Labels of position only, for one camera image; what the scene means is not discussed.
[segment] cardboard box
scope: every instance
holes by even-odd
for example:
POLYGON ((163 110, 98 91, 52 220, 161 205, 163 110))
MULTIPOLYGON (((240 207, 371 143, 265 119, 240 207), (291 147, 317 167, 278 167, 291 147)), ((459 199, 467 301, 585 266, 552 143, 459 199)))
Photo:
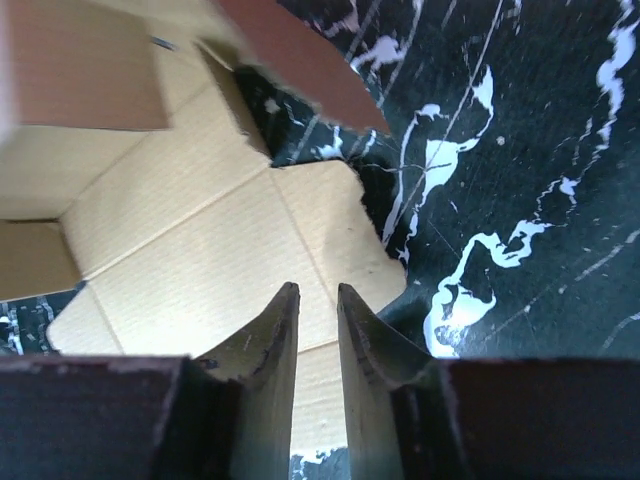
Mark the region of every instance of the cardboard box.
MULTIPOLYGON (((59 40, 82 27, 86 42, 73 33, 75 43, 66 45, 91 53, 77 62, 106 61, 108 45, 97 47, 114 41, 115 32, 118 42, 140 42, 135 57, 120 43, 117 50, 130 65, 145 65, 149 76, 121 82, 129 100, 107 105, 110 123, 97 124, 89 110, 91 124, 59 116, 41 118, 40 126, 20 116, 4 123, 19 128, 0 149, 0 298, 67 290, 82 279, 87 285, 47 333, 63 354, 199 355, 249 322, 282 283, 297 282, 301 353, 292 449, 345 445, 337 284, 354 284, 375 308, 404 288, 402 268, 387 258, 360 205, 353 172, 338 162, 268 168, 230 72, 196 46, 204 38, 224 60, 238 45, 208 2, 5 0, 3 6, 14 4, 38 11, 33 18, 43 28, 56 25, 51 35, 59 40), (76 9, 91 12, 82 18, 96 19, 95 28, 42 16, 58 8, 77 14, 69 18, 80 18, 76 9), (116 21, 120 30, 111 25, 116 21), (175 48, 153 45, 150 35, 175 48), (134 94, 144 108, 130 108, 134 94)), ((0 28, 6 38, 7 25, 0 28)), ((43 51, 46 45, 55 43, 41 45, 43 51)), ((13 78, 12 61, 3 66, 0 78, 8 72, 13 78)), ((84 100, 76 95, 86 94, 100 110, 99 97, 110 91, 100 81, 117 69, 99 71, 95 82, 66 93, 78 102, 84 100)), ((119 79, 135 71, 124 69, 119 79)))

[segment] black and white marbled floor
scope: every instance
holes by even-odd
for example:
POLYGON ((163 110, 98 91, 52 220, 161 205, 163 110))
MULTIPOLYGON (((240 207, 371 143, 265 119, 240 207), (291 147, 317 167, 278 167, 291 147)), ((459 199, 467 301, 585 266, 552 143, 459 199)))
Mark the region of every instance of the black and white marbled floor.
POLYGON ((236 72, 276 167, 327 159, 436 356, 640 358, 638 0, 280 0, 366 82, 392 138, 236 72))
POLYGON ((80 282, 66 292, 0 302, 0 355, 56 353, 46 330, 85 286, 80 282))
POLYGON ((294 454, 289 462, 290 480, 349 480, 349 452, 336 448, 307 455, 294 454))

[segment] brown cardboard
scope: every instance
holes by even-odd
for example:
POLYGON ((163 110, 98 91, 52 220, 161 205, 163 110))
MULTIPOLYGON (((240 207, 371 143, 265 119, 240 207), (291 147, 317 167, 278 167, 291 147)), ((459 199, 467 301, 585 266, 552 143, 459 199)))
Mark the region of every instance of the brown cardboard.
POLYGON ((389 132, 362 79, 335 47, 276 0, 210 1, 242 32, 265 73, 305 98, 326 119, 359 132, 389 132))
POLYGON ((47 330, 65 355, 124 355, 91 284, 86 285, 47 330))
POLYGON ((0 298, 70 290, 81 279, 56 223, 0 222, 0 298))
POLYGON ((168 126, 152 45, 143 19, 82 0, 0 10, 0 219, 54 218, 168 126))
POLYGON ((78 0, 8 0, 6 10, 20 123, 168 127, 140 18, 78 0))

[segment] corrugated cardboard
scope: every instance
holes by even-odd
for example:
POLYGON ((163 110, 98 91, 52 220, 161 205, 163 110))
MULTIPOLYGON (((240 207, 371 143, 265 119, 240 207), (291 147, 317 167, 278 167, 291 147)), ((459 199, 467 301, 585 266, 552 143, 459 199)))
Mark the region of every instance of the corrugated cardboard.
POLYGON ((3 300, 70 290, 81 279, 56 223, 0 222, 3 300))
POLYGON ((168 127, 149 35, 142 19, 80 0, 0 4, 0 123, 15 126, 0 151, 0 219, 56 217, 141 138, 68 127, 168 127))
MULTIPOLYGON (((22 173, 28 188, 15 193, 29 201, 21 204, 44 212, 52 197, 68 200, 50 216, 60 218, 88 279, 48 330, 50 340, 69 354, 198 355, 254 318, 284 281, 297 282, 292 449, 345 445, 337 282, 354 283, 374 305, 391 301, 404 284, 360 205, 355 174, 331 162, 307 171, 268 168, 229 73, 212 72, 192 44, 204 24, 222 23, 191 15, 196 0, 180 3, 184 10, 164 0, 99 3, 139 9, 151 18, 152 35, 175 45, 152 50, 173 128, 123 133, 132 137, 113 146, 87 136, 113 132, 60 129, 63 137, 49 133, 47 144, 56 158, 71 146, 73 153, 52 164, 44 156, 38 162, 46 148, 19 136, 4 150, 14 160, 11 168, 0 164, 0 179, 3 169, 22 173), (32 152, 29 161, 23 151, 32 152), (47 173, 38 181, 40 169, 47 173)), ((7 203, 0 197, 0 211, 7 203)), ((34 218, 29 213, 22 218, 34 218)))

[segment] black surface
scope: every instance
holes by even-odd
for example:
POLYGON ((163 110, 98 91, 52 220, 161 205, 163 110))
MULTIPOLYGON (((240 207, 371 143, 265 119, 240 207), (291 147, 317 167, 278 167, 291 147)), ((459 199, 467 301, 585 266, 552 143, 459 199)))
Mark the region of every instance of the black surface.
POLYGON ((0 302, 0 354, 55 353, 47 328, 85 283, 66 292, 0 302))
POLYGON ((273 166, 360 177, 407 271, 384 321, 437 356, 640 357, 638 0, 280 3, 392 130, 357 137, 236 72, 273 166))
POLYGON ((152 478, 184 363, 4 357, 0 477, 152 478))
POLYGON ((353 480, 640 478, 640 362, 434 359, 338 298, 353 480))

